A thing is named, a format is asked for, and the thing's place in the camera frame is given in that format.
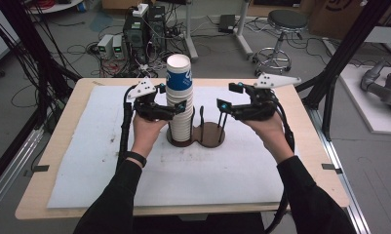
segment bracelet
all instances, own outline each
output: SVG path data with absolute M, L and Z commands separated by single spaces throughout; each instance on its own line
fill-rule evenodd
M 142 167 L 144 168 L 144 166 L 146 165 L 146 158 L 141 156 L 140 154 L 137 154 L 135 152 L 128 152 L 128 157 L 126 157 L 127 159 L 128 158 L 133 158 L 135 160 L 138 160 L 140 163 L 142 163 Z

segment hand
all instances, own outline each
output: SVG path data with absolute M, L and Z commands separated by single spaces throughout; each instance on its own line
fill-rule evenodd
M 168 122 L 165 120 L 148 121 L 141 118 L 137 113 L 134 118 L 134 145 L 131 151 L 147 158 L 152 150 L 161 129 Z
M 261 138 L 265 148 L 270 151 L 278 164 L 293 157 L 293 151 L 284 137 L 283 123 L 278 114 L 265 121 L 247 120 L 243 123 L 250 126 Z

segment power supply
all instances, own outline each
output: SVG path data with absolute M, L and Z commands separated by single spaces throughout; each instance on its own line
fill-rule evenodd
M 113 36 L 113 53 L 116 59 L 125 59 L 126 46 L 122 35 Z
M 148 45 L 149 31 L 145 19 L 128 16 L 123 33 L 131 63 L 147 64 L 150 47 Z
M 108 60 L 113 56 L 113 35 L 104 35 L 98 42 L 98 52 L 102 59 Z
M 235 26 L 235 15 L 220 16 L 218 32 L 233 33 L 234 26 Z
M 165 7 L 153 6 L 149 8 L 147 17 L 150 26 L 150 38 L 152 47 L 156 53 L 167 50 L 167 43 L 165 40 L 166 26 L 165 26 Z

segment brown coaster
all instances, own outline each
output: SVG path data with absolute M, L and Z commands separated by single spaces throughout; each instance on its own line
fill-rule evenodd
M 220 146 L 225 140 L 225 131 L 222 132 L 222 127 L 213 122 L 204 123 L 204 128 L 201 126 L 193 127 L 191 132 L 191 139 L 187 141 L 176 141 L 172 138 L 171 129 L 168 129 L 168 142 L 176 147 L 186 147 L 191 145 L 193 142 L 198 141 L 198 143 L 204 147 L 215 148 Z

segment stool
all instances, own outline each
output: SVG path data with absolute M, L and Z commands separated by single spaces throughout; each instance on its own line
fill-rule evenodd
M 280 74 L 283 73 L 283 70 L 290 71 L 292 69 L 292 60 L 284 51 L 280 50 L 284 36 L 290 32 L 298 33 L 307 26 L 307 17 L 305 15 L 290 10 L 271 11 L 268 14 L 267 21 L 276 30 L 281 31 L 281 34 L 274 48 L 264 48 L 254 54 L 253 63 L 257 63 L 255 76 L 261 74 L 260 68 L 263 65 L 280 69 Z

